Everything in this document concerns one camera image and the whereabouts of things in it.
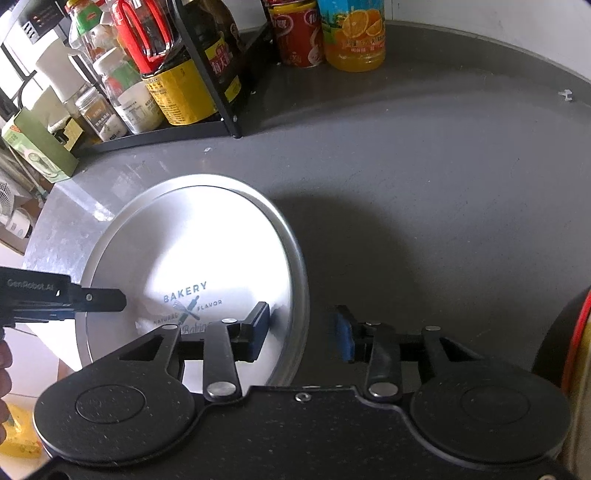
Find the person's left hand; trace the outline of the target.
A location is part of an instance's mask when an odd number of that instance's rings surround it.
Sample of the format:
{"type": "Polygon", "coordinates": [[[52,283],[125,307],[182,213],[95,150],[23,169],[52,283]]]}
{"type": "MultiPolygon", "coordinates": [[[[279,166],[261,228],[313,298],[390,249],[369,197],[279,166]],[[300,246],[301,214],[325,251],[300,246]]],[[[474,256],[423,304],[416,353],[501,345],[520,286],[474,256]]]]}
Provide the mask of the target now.
{"type": "Polygon", "coordinates": [[[0,443],[6,438],[4,423],[9,419],[10,411],[4,401],[12,388],[12,381],[8,369],[11,367],[13,357],[7,342],[2,339],[0,342],[0,443]]]}

